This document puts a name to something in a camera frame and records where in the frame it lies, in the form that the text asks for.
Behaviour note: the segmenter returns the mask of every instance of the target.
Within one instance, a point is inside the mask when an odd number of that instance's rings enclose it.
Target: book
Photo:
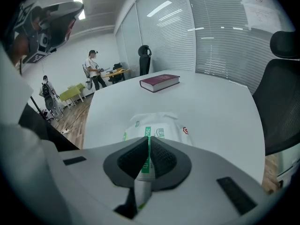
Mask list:
[[[140,80],[140,86],[150,92],[157,92],[179,83],[180,76],[162,74]]]

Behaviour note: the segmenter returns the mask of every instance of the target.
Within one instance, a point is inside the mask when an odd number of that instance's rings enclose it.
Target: window blinds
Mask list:
[[[127,58],[131,69],[131,77],[137,77],[140,75],[140,56],[137,51],[142,43],[135,4],[131,7],[123,20],[122,30]]]
[[[196,28],[196,72],[220,76],[254,93],[265,67],[276,58],[271,33],[251,29],[241,0],[190,0]],[[289,30],[282,22],[282,30]]]
[[[195,71],[194,37],[187,0],[137,0],[142,44],[152,51],[153,70]]]
[[[121,26],[119,27],[119,29],[116,33],[116,41],[117,41],[117,47],[118,47],[120,62],[121,62],[124,69],[129,69]]]

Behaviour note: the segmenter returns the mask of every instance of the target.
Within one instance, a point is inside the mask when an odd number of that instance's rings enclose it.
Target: black office chair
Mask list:
[[[143,45],[139,48],[138,54],[140,55],[140,76],[146,75],[149,73],[152,52],[148,45]]]
[[[122,65],[120,62],[117,64],[114,64],[113,70],[118,69],[118,68],[122,68]],[[112,82],[112,83],[118,83],[122,80],[123,76],[124,76],[124,74],[116,75],[116,76],[111,77],[108,81]]]
[[[262,121],[266,156],[300,143],[299,35],[276,32],[270,40],[274,55],[253,94]]]

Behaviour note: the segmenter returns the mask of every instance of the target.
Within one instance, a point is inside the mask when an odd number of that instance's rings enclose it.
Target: wooden floor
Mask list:
[[[72,106],[71,109],[65,108],[65,110],[63,111],[64,117],[58,122],[55,120],[52,121],[52,125],[59,132],[65,128],[72,129],[69,133],[65,135],[65,137],[79,149],[83,149],[85,123],[88,116],[92,98],[93,96],[87,97],[86,99],[84,99],[84,103],[79,101],[78,103],[76,103],[76,106]],[[276,192],[279,189],[279,183],[277,182],[276,179],[277,174],[278,174],[277,156],[276,155],[266,156],[262,187],[269,194]]]

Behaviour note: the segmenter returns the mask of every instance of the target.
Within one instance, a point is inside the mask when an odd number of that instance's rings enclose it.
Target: black pants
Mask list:
[[[99,90],[99,88],[100,88],[99,83],[101,83],[103,88],[107,87],[107,85],[105,84],[105,82],[103,81],[103,79],[100,75],[92,77],[92,80],[95,84],[96,90]]]

